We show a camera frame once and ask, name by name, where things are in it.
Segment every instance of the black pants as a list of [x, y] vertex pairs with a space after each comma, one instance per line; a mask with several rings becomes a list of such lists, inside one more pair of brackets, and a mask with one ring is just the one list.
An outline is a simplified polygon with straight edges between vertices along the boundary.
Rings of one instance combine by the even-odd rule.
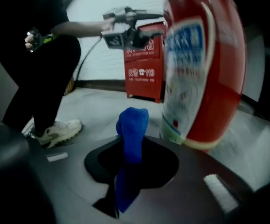
[[22, 131], [33, 116], [37, 132], [52, 126], [80, 55], [80, 44], [75, 37], [60, 36], [34, 53], [22, 54], [26, 67], [21, 70], [15, 61], [2, 64], [19, 86], [4, 116], [4, 124]]

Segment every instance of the person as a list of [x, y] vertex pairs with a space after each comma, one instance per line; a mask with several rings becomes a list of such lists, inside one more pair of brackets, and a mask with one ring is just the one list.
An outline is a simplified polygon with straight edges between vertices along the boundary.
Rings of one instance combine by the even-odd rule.
[[[82, 129], [79, 120], [55, 121], [80, 59], [77, 38], [100, 36], [113, 23], [70, 22], [63, 0], [0, 0], [0, 62], [19, 87], [3, 123], [21, 132], [34, 117], [33, 135], [44, 148], [77, 135]], [[32, 27], [56, 39], [30, 53], [32, 39], [26, 36]]]

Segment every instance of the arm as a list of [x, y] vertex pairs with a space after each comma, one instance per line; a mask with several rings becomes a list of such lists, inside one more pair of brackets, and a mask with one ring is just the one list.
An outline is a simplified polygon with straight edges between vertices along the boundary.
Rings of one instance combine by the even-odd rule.
[[51, 32], [55, 36], [72, 35], [75, 37], [100, 36], [102, 31], [112, 29], [114, 19], [109, 18], [97, 22], [66, 21], [54, 26]]

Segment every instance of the sneaker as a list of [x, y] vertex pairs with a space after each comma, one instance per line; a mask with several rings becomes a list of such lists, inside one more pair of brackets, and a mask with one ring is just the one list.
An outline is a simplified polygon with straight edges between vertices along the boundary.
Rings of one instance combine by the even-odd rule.
[[33, 136], [33, 129], [34, 129], [34, 119], [33, 117], [31, 118], [31, 120], [29, 120], [29, 122], [25, 125], [25, 127], [23, 128], [22, 130], [22, 134], [25, 136], [25, 137], [28, 137], [28, 136]]
[[38, 137], [35, 134], [34, 129], [31, 133], [40, 142], [43, 148], [52, 148], [58, 143], [75, 137], [78, 133], [80, 133], [81, 129], [81, 121], [75, 119], [67, 123], [55, 121], [53, 126], [46, 128], [41, 137]]

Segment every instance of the red fire hydrant box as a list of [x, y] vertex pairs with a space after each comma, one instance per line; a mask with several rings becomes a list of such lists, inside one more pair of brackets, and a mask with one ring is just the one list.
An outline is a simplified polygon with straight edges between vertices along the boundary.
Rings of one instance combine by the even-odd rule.
[[[144, 25], [142, 30], [164, 29], [163, 23]], [[126, 49], [125, 89], [130, 95], [154, 98], [159, 103], [163, 81], [162, 37], [150, 40], [141, 50]]]

